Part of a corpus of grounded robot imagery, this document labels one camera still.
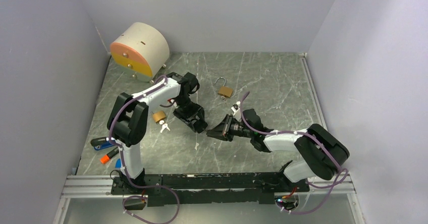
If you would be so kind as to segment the black padlock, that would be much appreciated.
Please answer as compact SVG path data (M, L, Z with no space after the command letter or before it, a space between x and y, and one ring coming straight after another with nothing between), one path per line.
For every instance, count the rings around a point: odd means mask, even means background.
M201 119L196 120L194 123L194 130L196 133L202 133L207 127L207 122Z

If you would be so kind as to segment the small brass padlock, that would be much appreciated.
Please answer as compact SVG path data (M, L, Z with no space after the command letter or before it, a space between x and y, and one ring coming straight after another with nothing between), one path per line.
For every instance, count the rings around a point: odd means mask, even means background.
M164 124L166 118L167 118L167 115L162 110L159 110L159 111L152 113L152 119L154 120L154 122L156 124L160 124L160 125Z

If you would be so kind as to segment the large brass padlock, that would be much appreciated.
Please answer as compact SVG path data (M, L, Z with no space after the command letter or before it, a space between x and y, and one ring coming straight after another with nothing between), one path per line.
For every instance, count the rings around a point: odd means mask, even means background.
M233 88L226 86L227 79L224 77L218 77L215 80L215 84L217 84L219 80L223 80L223 85L219 88L218 95L223 98L231 98L233 94Z

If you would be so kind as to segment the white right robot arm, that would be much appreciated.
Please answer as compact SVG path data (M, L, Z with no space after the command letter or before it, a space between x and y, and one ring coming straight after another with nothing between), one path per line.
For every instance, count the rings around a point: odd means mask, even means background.
M228 114L207 136L231 142L235 136L250 140L260 152L293 151L299 153L298 161L292 161L282 169L277 182L280 189L290 191L303 179L319 177L331 180L349 158L349 150L324 127L312 124L307 129L280 133L265 127L254 109L243 111L237 120Z

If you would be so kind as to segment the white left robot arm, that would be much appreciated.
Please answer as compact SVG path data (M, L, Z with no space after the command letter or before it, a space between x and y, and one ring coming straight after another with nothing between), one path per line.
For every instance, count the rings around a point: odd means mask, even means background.
M117 97L107 129L109 141L119 148L121 178L130 193L140 193L145 185L140 142L153 110L172 100L176 105L173 115L193 132L201 133L207 128L203 107L190 99L199 88L196 75L188 72L181 76L172 72L159 76L151 87L141 92L121 93Z

